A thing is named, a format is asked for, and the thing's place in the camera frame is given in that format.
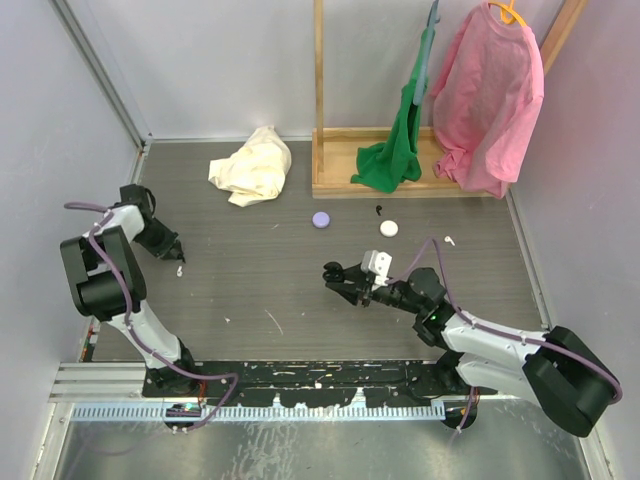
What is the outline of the black earbud charging case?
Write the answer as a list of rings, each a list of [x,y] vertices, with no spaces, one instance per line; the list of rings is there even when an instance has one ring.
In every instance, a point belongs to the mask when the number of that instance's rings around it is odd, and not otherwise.
[[[343,283],[345,281],[344,268],[339,262],[328,262],[324,265],[322,278],[327,283]]]

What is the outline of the purple earbud charging case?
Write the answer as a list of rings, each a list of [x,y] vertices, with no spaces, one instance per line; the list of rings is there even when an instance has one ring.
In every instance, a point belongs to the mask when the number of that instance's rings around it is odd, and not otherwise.
[[[325,229],[331,223],[331,217],[327,212],[318,211],[312,216],[312,225],[318,229]]]

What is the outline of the cream cloth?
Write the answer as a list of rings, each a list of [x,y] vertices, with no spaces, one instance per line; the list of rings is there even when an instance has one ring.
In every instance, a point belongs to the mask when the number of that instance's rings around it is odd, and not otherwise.
[[[249,207],[281,194],[291,163],[290,149],[275,128],[263,126],[231,156],[211,160],[208,181],[230,193],[229,203]]]

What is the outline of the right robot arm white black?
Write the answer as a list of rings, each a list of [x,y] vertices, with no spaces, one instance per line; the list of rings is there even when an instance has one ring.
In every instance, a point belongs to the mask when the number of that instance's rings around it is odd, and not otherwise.
[[[481,320],[447,300],[432,268],[417,268],[405,280],[382,273],[378,267],[329,262],[323,279],[353,305],[377,302],[413,314],[417,336],[445,352],[438,379],[447,392],[470,386],[516,396],[581,438],[619,400],[616,377],[573,331],[525,331]]]

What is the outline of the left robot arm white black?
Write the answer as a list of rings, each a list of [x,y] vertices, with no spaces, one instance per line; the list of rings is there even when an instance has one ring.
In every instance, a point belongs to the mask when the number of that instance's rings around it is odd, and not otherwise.
[[[120,200],[106,207],[68,202],[67,210],[99,213],[89,231],[63,241],[60,253],[78,312],[118,330],[142,356],[146,381],[178,396],[194,393],[200,372],[184,343],[160,322],[147,301],[147,285],[131,247],[154,258],[185,262],[177,232],[155,216],[156,199],[139,184],[120,188]]]

